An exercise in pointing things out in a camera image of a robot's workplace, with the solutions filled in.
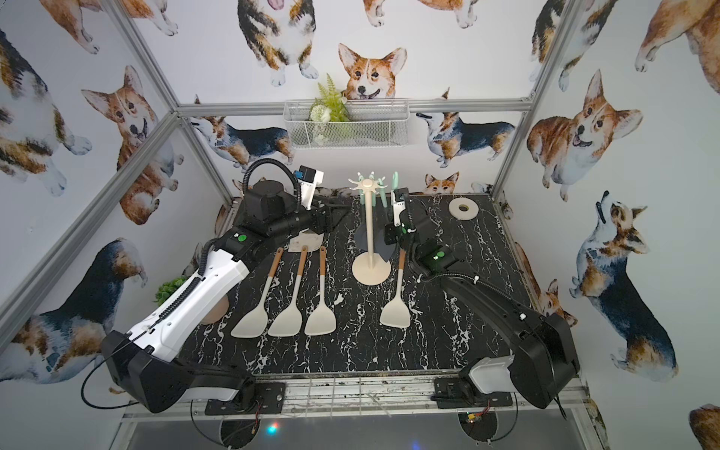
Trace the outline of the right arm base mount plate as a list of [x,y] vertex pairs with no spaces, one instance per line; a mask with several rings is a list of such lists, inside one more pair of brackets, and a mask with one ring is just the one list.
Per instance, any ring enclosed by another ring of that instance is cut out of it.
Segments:
[[434,391],[430,400],[439,409],[494,408],[514,405],[509,393],[483,394],[471,382],[455,377],[440,377],[433,380]]

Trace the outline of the cream spoon wooden handle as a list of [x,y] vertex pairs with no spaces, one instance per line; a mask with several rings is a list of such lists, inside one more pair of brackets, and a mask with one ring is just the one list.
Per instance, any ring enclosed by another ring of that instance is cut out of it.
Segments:
[[264,330],[266,330],[266,326],[268,323],[268,314],[266,311],[266,306],[264,304],[266,303],[266,298],[273,284],[273,280],[277,273],[279,263],[281,262],[283,252],[284,249],[282,247],[279,247],[276,250],[273,262],[271,264],[265,281],[264,288],[262,289],[260,300],[257,306],[254,307],[251,311],[249,311],[245,316],[243,316],[242,319],[238,322],[238,324],[234,327],[231,332],[231,336],[233,338],[255,339],[260,337],[264,333]]

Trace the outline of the cream slotted turner wooden handle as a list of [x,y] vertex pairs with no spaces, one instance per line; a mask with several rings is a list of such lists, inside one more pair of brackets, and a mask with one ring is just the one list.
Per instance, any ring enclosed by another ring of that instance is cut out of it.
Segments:
[[394,297],[382,308],[380,323],[383,326],[405,329],[410,326],[411,313],[402,300],[403,277],[406,251],[399,252],[399,270],[397,270],[397,286]]

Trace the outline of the cream spatula wooden handle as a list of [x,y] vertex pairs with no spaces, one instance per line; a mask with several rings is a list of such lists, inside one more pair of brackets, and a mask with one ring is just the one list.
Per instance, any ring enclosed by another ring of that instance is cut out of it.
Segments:
[[272,322],[268,330],[268,335],[270,335],[270,337],[289,338],[297,335],[300,331],[303,324],[303,318],[300,309],[297,306],[297,298],[305,271],[308,253],[309,247],[307,245],[303,245],[303,247],[301,247],[301,257],[298,263],[294,281],[294,290],[292,290],[290,304],[285,307],[285,309],[277,315],[274,322]]

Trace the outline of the grey spatula mint handle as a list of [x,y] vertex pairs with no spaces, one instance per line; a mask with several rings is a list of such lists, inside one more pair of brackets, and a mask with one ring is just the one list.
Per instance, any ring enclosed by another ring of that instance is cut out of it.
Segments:
[[390,189],[390,194],[388,199],[390,200],[390,204],[388,208],[386,208],[386,221],[384,225],[384,245],[382,246],[381,250],[379,251],[380,255],[382,256],[382,259],[385,262],[390,262],[390,260],[394,257],[394,255],[397,252],[398,248],[398,237],[397,237],[397,225],[395,221],[395,204],[396,204],[396,196],[395,191],[399,187],[399,173],[394,172],[392,177],[392,184]]

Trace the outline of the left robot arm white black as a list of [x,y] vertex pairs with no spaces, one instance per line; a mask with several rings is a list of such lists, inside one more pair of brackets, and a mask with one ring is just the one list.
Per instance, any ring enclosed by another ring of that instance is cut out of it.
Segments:
[[[249,186],[252,173],[266,163],[288,176],[291,192],[274,180]],[[264,261],[271,259],[270,270],[275,272],[292,239],[305,230],[326,234],[339,225],[344,206],[314,197],[323,180],[323,172],[307,166],[292,172],[276,159],[252,163],[245,173],[244,197],[234,225],[204,245],[198,269],[142,322],[103,339],[103,362],[134,404],[152,414],[191,399],[237,401],[251,408],[255,379],[247,370],[184,363],[177,357],[191,332],[223,296]]]

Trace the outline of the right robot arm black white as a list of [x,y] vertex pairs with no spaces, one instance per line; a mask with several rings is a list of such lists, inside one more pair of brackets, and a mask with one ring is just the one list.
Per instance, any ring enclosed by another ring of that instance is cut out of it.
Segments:
[[418,281],[436,283],[466,305],[507,344],[510,354],[485,357],[461,371],[483,394],[517,393],[538,409],[560,400],[581,365],[569,324],[556,313],[542,315],[472,271],[451,247],[439,243],[435,224],[406,189],[393,191],[394,223],[385,237],[406,252]]

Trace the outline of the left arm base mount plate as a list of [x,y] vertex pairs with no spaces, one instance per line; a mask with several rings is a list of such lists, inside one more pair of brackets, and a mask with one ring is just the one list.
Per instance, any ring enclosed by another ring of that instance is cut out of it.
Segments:
[[286,390],[285,382],[255,382],[244,386],[231,400],[209,400],[204,413],[207,416],[280,414]]

